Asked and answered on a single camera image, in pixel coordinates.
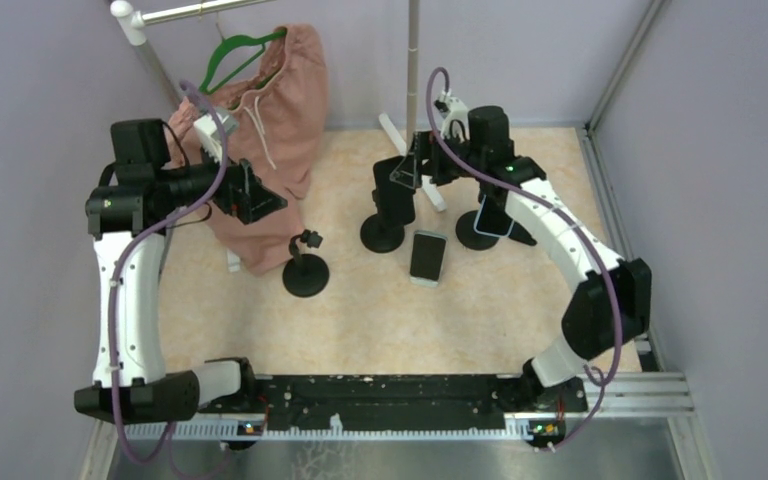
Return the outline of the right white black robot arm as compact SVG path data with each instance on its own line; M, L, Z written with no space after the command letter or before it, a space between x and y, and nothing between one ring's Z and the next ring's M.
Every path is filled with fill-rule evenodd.
M561 385L608 350L646 333L650 325L652 271L600 243L564 204L537 162L515 152L509 119L499 106L469 111L442 102L443 125L415 133L405 154L375 163L373 193L381 228L401 237L415 220L414 193L425 183L444 186L461 178L479 184L474 230L503 237L514 228L544 250L572 297L559 336L528 360L523 377L532 395Z

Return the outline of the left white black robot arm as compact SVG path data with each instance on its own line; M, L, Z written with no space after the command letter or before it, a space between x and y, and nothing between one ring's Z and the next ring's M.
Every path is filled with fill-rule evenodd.
M115 158L85 205L100 276L101 338L92 382L74 394L79 413L121 425L182 422L216 400L256 397L248 360L223 358L171 373L159 339L160 270L173 214L206 202L251 224L286 206L249 162L231 162L237 126L227 116L199 118L202 160L178 168L171 166L162 120L111 127Z

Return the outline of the black smartphone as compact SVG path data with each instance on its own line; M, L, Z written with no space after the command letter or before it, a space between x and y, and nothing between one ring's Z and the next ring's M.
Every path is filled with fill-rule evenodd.
M390 178L402 160L402 156L395 156L373 165L373 197L377 215L384 225L390 227L408 225L416 219L413 201L415 191Z

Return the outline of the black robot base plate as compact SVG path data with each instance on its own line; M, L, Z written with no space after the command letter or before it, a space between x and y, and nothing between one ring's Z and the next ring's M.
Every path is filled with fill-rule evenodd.
M304 440L502 439L543 447L589 404L582 380L543 388L519 375L276 375L206 412L240 414L246 434Z

